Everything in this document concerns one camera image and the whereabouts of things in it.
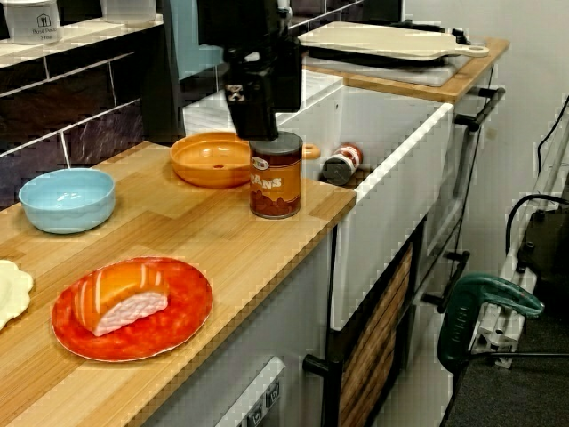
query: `cabinet handle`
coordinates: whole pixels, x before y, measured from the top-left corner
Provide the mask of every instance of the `cabinet handle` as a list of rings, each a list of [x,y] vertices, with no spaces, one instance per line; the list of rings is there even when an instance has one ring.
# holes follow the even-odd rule
[[[457,114],[454,118],[454,123],[456,125],[467,126],[471,133],[476,133],[480,130],[484,121],[492,114],[498,103],[506,94],[506,89],[503,87],[499,87],[498,89],[486,89],[483,87],[475,89],[475,94],[476,96],[487,98],[489,100],[482,110],[476,114],[475,117]]]
[[[323,427],[340,427],[341,378],[344,371],[343,360],[322,360],[307,354],[302,361],[302,369],[321,376],[325,381]]]
[[[437,311],[439,313],[444,313],[446,311],[446,307],[448,306],[448,302],[451,299],[451,295],[453,294],[453,289],[456,286],[456,282],[462,276],[466,265],[469,263],[470,252],[464,251],[462,254],[458,254],[456,252],[448,252],[445,254],[445,258],[451,261],[458,262],[459,265],[456,268],[453,276],[446,284],[445,290],[443,291],[443,296],[436,296],[433,294],[424,294],[421,298],[423,302],[436,305]]]

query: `orange bowl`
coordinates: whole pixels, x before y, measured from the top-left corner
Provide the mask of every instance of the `orange bowl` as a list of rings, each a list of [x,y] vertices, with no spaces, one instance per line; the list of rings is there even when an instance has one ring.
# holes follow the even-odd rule
[[[249,143],[230,132],[199,133],[170,149],[174,172],[198,187],[223,189],[249,182]]]

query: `green handle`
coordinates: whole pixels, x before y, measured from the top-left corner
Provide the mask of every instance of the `green handle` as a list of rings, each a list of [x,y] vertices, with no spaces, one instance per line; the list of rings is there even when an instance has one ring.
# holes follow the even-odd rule
[[[490,274],[469,273],[453,290],[438,339],[438,359],[457,375],[469,361],[469,346],[482,304],[508,307],[526,318],[537,318],[543,304],[518,285]]]

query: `bowl handle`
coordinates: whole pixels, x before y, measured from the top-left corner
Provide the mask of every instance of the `bowl handle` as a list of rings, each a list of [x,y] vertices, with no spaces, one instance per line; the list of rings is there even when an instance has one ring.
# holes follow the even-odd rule
[[[302,158],[304,160],[315,160],[320,158],[320,148],[314,144],[304,144],[302,146]]]

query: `wooden countertop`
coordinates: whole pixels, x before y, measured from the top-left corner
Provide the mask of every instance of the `wooden countertop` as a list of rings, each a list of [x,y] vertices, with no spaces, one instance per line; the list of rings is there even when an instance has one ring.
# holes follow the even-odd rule
[[[355,204],[351,190],[303,180],[293,218],[249,211],[249,187],[199,189],[179,180],[167,148],[143,142],[101,164],[116,180],[116,208],[95,230],[49,235],[20,205],[0,212],[0,259],[34,280],[24,315],[0,331],[0,426],[141,425],[275,289]],[[213,309],[198,333],[152,359],[82,359],[55,340],[57,295],[85,273],[134,256],[171,256],[198,267]]]
[[[309,71],[344,77],[344,85],[346,86],[454,104],[459,101],[462,96],[476,84],[478,79],[509,49],[509,41],[507,40],[491,37],[486,37],[485,40],[487,47],[490,49],[488,56],[484,58],[473,58],[462,67],[453,78],[449,79],[440,87],[403,83],[378,77],[360,76],[313,66],[305,66],[304,68]]]

